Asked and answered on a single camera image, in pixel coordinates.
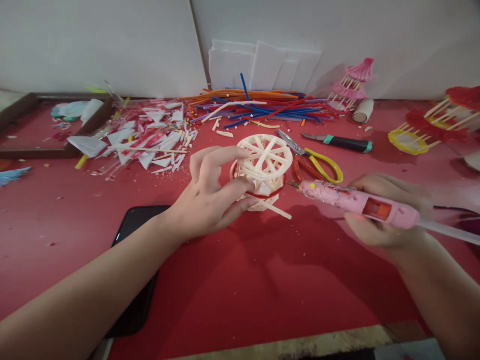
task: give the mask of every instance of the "paper roll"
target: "paper roll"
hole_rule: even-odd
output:
[[[370,115],[374,111],[374,101],[372,99],[363,100],[360,105],[358,105],[355,113],[353,114],[353,120],[357,123],[365,124],[370,120]]]

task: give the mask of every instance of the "smartphone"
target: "smartphone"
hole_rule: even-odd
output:
[[[118,230],[115,240],[113,241],[112,248],[128,238],[148,220],[163,213],[169,208],[170,206],[168,205],[132,207],[126,212],[120,230]],[[131,302],[130,306],[105,335],[105,339],[130,336],[144,327],[147,317],[149,316],[155,284],[157,283],[157,275],[158,272]]]

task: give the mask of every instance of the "scissors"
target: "scissors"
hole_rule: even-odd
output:
[[[302,165],[315,179],[318,179],[318,180],[325,179],[328,182],[335,185],[341,184],[344,181],[344,173],[335,161],[333,161],[332,159],[322,154],[316,153],[315,151],[312,151],[308,148],[302,149],[300,146],[298,146],[298,144],[295,141],[293,141],[293,139],[290,136],[288,136],[282,130],[278,130],[278,133],[280,134],[280,137],[288,144],[288,146],[296,154],[295,160],[293,162],[293,169],[296,177],[300,182],[303,181],[303,177],[302,175],[300,175],[299,165]],[[312,167],[311,164],[309,164],[304,158],[302,158],[302,156],[304,155],[309,156],[309,159],[314,167]],[[326,162],[328,165],[330,165],[333,168],[333,170],[336,173],[337,180],[332,179],[325,172],[325,170],[320,166],[317,159],[320,159]]]

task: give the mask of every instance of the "white wall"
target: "white wall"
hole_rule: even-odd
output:
[[[189,0],[0,0],[0,89],[176,97],[207,84]]]
[[[325,95],[344,68],[376,59],[374,99],[435,99],[480,85],[475,0],[193,0],[202,51],[212,39],[321,50],[307,92]]]

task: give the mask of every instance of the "pink tassel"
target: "pink tassel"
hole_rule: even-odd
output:
[[[372,81],[375,78],[375,75],[372,73],[374,61],[375,59],[373,57],[367,57],[361,65],[347,67],[346,73],[352,79],[361,81],[363,83]]]

